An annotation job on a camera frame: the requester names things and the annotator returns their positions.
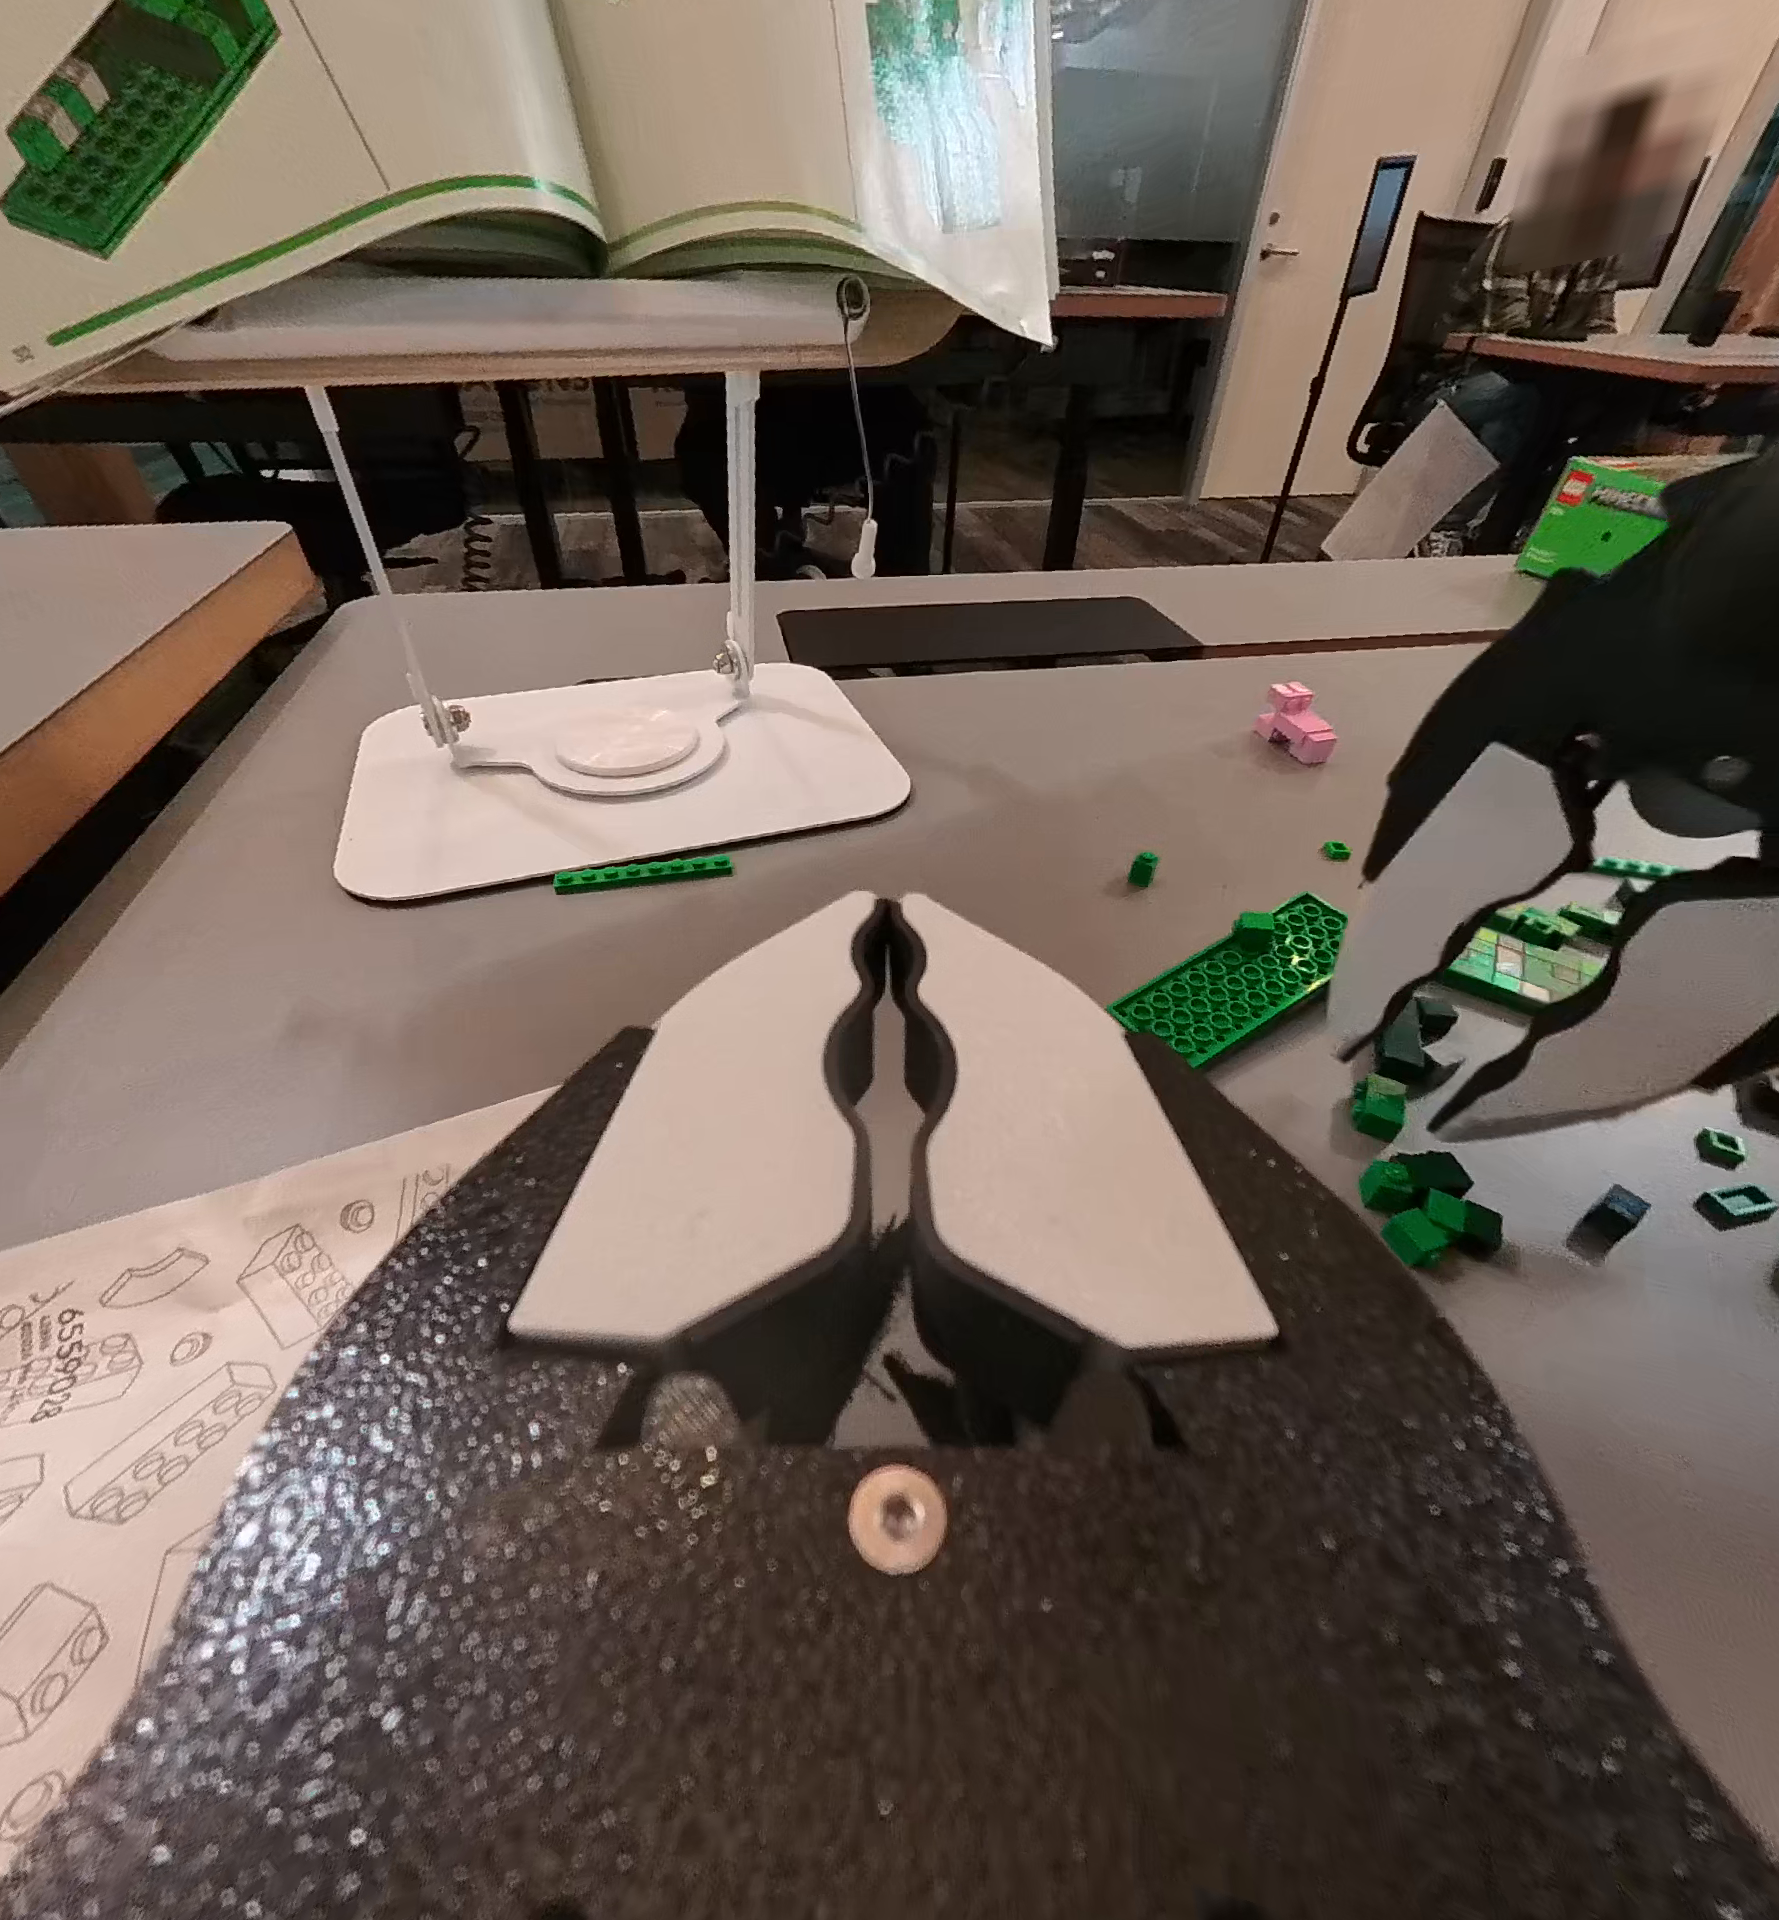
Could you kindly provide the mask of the pink toy pig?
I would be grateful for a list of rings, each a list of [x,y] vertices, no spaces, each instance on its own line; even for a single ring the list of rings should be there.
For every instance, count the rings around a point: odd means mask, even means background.
[[[1251,731],[1301,766],[1325,765],[1337,740],[1333,726],[1313,706],[1313,691],[1293,681],[1267,686],[1265,706]]]

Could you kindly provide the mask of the black office chair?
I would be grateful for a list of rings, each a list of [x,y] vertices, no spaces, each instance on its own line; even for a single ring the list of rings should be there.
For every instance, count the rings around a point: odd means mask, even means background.
[[[1421,215],[1415,222],[1381,373],[1347,441],[1359,468],[1379,468],[1443,402],[1487,453],[1505,461],[1509,382],[1447,348],[1453,333],[1517,335],[1525,329],[1525,278],[1501,268],[1511,222]]]

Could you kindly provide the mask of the white printed paper sheet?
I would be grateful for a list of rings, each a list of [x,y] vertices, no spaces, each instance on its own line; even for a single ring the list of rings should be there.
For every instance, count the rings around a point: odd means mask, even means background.
[[[545,1098],[0,1252],[0,1874],[106,1745],[304,1357]]]

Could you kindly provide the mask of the scatter of small green bricks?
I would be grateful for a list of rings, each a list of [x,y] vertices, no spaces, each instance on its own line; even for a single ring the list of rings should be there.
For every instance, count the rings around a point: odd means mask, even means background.
[[[1637,901],[1649,885],[1673,877],[1665,862],[1647,862],[1621,856],[1597,856],[1587,868],[1593,877],[1617,881],[1617,891],[1605,902],[1619,902],[1621,912]],[[1441,993],[1411,994],[1409,1008],[1399,1015],[1387,1038],[1375,1043],[1371,1069],[1357,1079],[1347,1100],[1349,1127],[1367,1141],[1383,1146],[1395,1142],[1403,1130],[1411,1095],[1451,1072],[1445,1056],[1437,1058],[1437,1045],[1451,1033],[1457,1004]],[[1775,1095],[1759,1092],[1773,1103]],[[1693,1138],[1695,1154],[1719,1173],[1739,1171],[1747,1160],[1745,1142],[1731,1130],[1703,1127]],[[1373,1214],[1381,1216],[1381,1243],[1411,1270],[1435,1268],[1451,1255],[1487,1259],[1501,1249],[1501,1214],[1471,1198],[1473,1178],[1463,1164],[1445,1151],[1407,1151],[1383,1154],[1357,1176],[1357,1197]],[[1695,1197],[1695,1212],[1719,1231],[1739,1231],[1773,1219],[1775,1197],[1749,1182],[1709,1188]],[[1607,1188],[1579,1222],[1585,1252],[1607,1252],[1629,1237],[1649,1212],[1649,1203],[1619,1187]]]

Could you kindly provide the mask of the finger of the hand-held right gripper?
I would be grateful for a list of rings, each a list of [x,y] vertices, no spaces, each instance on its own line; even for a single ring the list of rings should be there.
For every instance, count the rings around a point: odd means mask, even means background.
[[[1593,840],[1593,785],[1493,745],[1349,912],[1329,990],[1333,1058],[1363,1058],[1397,989],[1431,972],[1455,929],[1537,895]]]
[[[1625,907],[1593,980],[1535,1015],[1429,1130],[1535,1135],[1777,1067],[1779,875],[1683,872]]]

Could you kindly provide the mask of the white book stand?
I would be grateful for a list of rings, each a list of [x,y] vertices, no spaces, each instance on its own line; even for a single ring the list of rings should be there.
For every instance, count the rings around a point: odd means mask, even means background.
[[[304,393],[370,564],[372,518],[326,380],[342,373],[725,377],[729,588],[709,669],[450,702],[410,616],[376,592],[414,700],[362,732],[332,875],[354,901],[412,905],[605,866],[715,853],[897,811],[909,778],[821,671],[757,663],[757,377],[789,356],[853,364],[869,294],[855,274],[647,280],[308,276],[228,302],[156,347],[168,362],[312,375]]]

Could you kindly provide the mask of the white door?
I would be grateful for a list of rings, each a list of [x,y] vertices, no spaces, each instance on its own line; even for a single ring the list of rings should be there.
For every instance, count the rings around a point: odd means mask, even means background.
[[[1457,208],[1531,25],[1525,2],[1323,2],[1305,9],[1285,106],[1221,335],[1199,435],[1201,496],[1281,486],[1379,159],[1413,157],[1379,288],[1351,301],[1297,467],[1307,494],[1345,494],[1345,441],[1385,356],[1413,221]]]

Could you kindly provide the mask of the green toy box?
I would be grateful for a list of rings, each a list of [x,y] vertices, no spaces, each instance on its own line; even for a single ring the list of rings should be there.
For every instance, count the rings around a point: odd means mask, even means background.
[[[1515,559],[1515,573],[1547,583],[1563,573],[1605,576],[1665,529],[1663,494],[1741,461],[1735,453],[1569,458]]]

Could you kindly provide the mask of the grey flat panel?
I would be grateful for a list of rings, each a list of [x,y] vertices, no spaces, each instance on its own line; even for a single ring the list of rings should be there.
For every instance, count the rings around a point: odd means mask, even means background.
[[[1501,463],[1443,401],[1411,429],[1401,446],[1357,491],[1323,537],[1331,564],[1409,559],[1413,548],[1471,492],[1489,484]]]

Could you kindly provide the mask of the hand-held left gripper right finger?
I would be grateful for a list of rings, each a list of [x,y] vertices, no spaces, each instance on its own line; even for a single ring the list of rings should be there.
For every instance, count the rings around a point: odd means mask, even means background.
[[[1125,1030],[937,901],[893,910],[909,1299],[977,1444],[1155,1444],[1141,1372],[1277,1318]]]

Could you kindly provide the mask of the neighbouring grey desk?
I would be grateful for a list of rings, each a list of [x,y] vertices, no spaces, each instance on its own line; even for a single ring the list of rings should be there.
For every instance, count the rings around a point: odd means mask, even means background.
[[[0,901],[316,588],[280,523],[0,530]]]

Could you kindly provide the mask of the brown-edged rear table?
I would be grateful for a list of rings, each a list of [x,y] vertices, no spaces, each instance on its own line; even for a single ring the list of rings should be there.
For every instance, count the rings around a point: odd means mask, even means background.
[[[1223,293],[1071,287],[1051,305],[1045,380],[1063,397],[1049,484],[1043,568],[1069,570],[1089,499],[1097,423],[1157,425],[1189,443],[1195,377],[1229,316]]]
[[[1453,333],[1445,348],[1507,367],[1643,380],[1669,389],[1779,390],[1779,337],[1721,335],[1693,345],[1683,335],[1589,337],[1575,342]]]

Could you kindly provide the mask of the open instruction booklet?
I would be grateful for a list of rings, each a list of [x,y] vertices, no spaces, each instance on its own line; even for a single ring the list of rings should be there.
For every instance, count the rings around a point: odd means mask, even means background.
[[[0,2],[0,386],[358,261],[1051,338],[1045,4]]]

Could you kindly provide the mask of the large green studded plate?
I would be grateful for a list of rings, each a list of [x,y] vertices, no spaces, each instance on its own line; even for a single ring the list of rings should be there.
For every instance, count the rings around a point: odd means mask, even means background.
[[[1327,993],[1345,915],[1299,893],[1273,910],[1243,910],[1187,961],[1107,1004],[1131,1035],[1169,1046],[1189,1069],[1231,1055]]]

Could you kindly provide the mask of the thin long green plate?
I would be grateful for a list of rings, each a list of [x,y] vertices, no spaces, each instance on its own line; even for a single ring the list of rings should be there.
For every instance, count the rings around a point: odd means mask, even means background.
[[[559,898],[587,898],[597,893],[697,885],[733,875],[735,861],[729,854],[663,856],[563,870],[551,877],[551,893]]]

